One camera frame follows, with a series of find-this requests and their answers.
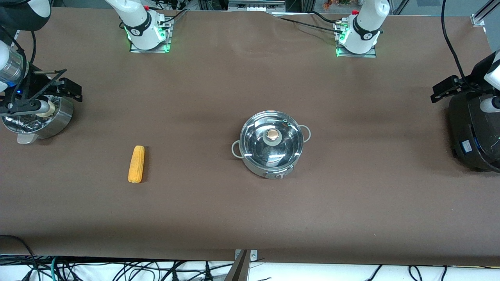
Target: pot handle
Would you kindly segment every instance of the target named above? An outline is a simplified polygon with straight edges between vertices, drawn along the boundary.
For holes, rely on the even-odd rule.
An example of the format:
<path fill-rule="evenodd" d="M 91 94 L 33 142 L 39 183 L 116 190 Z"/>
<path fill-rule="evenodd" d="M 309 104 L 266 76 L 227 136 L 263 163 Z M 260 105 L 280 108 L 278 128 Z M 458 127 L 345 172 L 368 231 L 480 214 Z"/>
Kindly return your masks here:
<path fill-rule="evenodd" d="M 307 143 L 311 139 L 311 130 L 306 125 L 298 125 L 298 126 L 299 127 L 304 127 L 307 130 L 307 132 L 309 132 L 309 136 L 307 137 L 307 139 L 304 139 L 304 143 Z"/>
<path fill-rule="evenodd" d="M 243 158 L 245 158 L 245 157 L 243 157 L 243 156 L 238 156 L 238 155 L 236 155 L 236 153 L 235 153 L 235 145 L 236 145 L 236 144 L 238 144 L 238 146 L 239 146 L 239 145 L 240 145 L 240 140 L 237 140 L 237 141 L 235 141 L 235 142 L 233 142 L 233 143 L 232 143 L 232 145 L 231 145 L 231 152 L 232 152 L 232 155 L 234 155 L 234 157 L 239 158 L 239 159 L 243 159 Z"/>

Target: silver pot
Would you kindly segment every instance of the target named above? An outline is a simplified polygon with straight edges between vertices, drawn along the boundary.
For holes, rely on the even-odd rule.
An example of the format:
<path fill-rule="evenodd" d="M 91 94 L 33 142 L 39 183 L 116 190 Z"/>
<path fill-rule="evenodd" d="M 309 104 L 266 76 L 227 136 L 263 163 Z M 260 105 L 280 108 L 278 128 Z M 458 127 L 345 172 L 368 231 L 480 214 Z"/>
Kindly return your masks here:
<path fill-rule="evenodd" d="M 307 139 L 301 128 L 308 131 Z M 293 171 L 304 143 L 310 138 L 311 130 L 307 126 L 299 125 L 283 112 L 268 110 L 246 121 L 231 151 L 255 174 L 266 179 L 283 179 Z M 240 155 L 235 153 L 236 144 Z"/>
<path fill-rule="evenodd" d="M 73 103 L 66 97 L 47 95 L 55 106 L 49 117 L 35 114 L 3 116 L 2 122 L 10 131 L 17 133 L 19 144 L 31 144 L 37 139 L 47 139 L 62 131 L 73 116 Z"/>

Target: white floor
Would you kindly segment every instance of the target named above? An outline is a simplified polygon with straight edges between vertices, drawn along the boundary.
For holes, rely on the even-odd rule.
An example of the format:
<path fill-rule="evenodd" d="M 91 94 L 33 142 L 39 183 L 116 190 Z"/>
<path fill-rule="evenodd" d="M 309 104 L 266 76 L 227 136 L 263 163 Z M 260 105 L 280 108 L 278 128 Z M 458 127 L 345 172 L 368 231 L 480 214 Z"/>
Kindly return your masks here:
<path fill-rule="evenodd" d="M 227 261 L 210 262 L 210 267 L 225 265 Z M 161 268 L 169 268 L 172 262 L 160 262 Z M 74 272 L 82 279 L 82 281 L 112 281 L 113 277 L 123 268 L 120 264 L 108 264 L 89 266 L 82 265 L 74 267 Z M 248 276 L 248 281 L 263 281 L 268 278 L 269 281 L 366 281 L 371 277 L 377 265 L 354 265 L 354 264 L 306 264 L 306 263 L 273 263 L 273 262 L 253 262 Z M 419 266 L 418 267 L 423 281 L 440 281 L 444 268 L 439 266 Z M 181 270 L 205 270 L 205 262 L 193 261 L 187 262 L 180 266 Z M 224 280 L 222 276 L 227 274 L 230 266 L 212 270 L 214 277 L 221 276 L 216 280 Z M 25 265 L 8 265 L 0 266 L 0 281 L 19 281 L 29 271 L 29 267 Z M 155 272 L 153 276 L 151 272 L 141 272 L 133 280 L 134 281 L 154 281 L 160 276 Z M 187 281 L 193 277 L 195 273 L 178 273 L 180 281 Z M 119 281 L 127 281 L 130 274 L 127 273 L 126 278 L 122 277 Z M 31 281 L 38 280 L 38 276 L 33 273 Z M 42 275 L 43 281 L 51 281 L 45 275 Z M 203 275 L 197 277 L 193 281 L 203 280 Z M 412 278 L 408 273 L 408 267 L 402 265 L 384 265 L 374 278 L 374 281 L 411 281 Z M 448 267 L 445 281 L 498 281 L 500 280 L 500 269 L 487 268 L 465 268 L 465 267 Z"/>

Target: pot lid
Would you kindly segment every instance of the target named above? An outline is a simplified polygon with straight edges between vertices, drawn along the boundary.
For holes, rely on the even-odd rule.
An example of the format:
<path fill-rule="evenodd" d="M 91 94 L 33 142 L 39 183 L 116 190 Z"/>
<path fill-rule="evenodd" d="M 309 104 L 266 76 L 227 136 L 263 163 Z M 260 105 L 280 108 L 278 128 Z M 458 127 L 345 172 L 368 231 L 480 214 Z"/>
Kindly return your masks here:
<path fill-rule="evenodd" d="M 281 170 L 297 161 L 304 136 L 299 124 L 279 111 L 263 111 L 252 116 L 239 136 L 241 155 L 264 170 Z"/>

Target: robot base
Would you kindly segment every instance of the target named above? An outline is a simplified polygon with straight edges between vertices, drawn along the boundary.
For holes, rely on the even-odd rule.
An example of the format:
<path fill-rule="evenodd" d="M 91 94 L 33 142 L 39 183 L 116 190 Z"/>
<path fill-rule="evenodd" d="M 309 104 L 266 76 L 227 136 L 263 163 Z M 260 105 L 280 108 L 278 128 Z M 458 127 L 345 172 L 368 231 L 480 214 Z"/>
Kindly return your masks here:
<path fill-rule="evenodd" d="M 342 21 L 337 21 L 337 23 L 333 24 L 334 30 L 340 30 L 345 32 L 347 18 L 343 18 Z M 376 58 L 377 53 L 375 52 L 375 46 L 371 47 L 371 49 L 366 53 L 353 53 L 346 49 L 342 44 L 339 43 L 340 37 L 343 36 L 343 33 L 335 33 L 335 51 L 337 57 L 351 57 L 351 58 Z"/>
<path fill-rule="evenodd" d="M 165 20 L 169 22 L 164 23 L 163 27 L 165 30 L 159 31 L 160 33 L 165 33 L 165 41 L 161 42 L 158 44 L 158 46 L 149 49 L 149 50 L 144 50 L 144 49 L 139 49 L 137 48 L 134 44 L 132 44 L 132 41 L 130 41 L 130 38 L 128 39 L 130 41 L 130 52 L 131 53 L 153 53 L 153 54 L 163 54 L 163 53 L 169 53 L 170 52 L 170 46 L 172 44 L 172 36 L 174 34 L 174 22 L 175 20 L 172 19 L 172 17 L 165 17 Z"/>

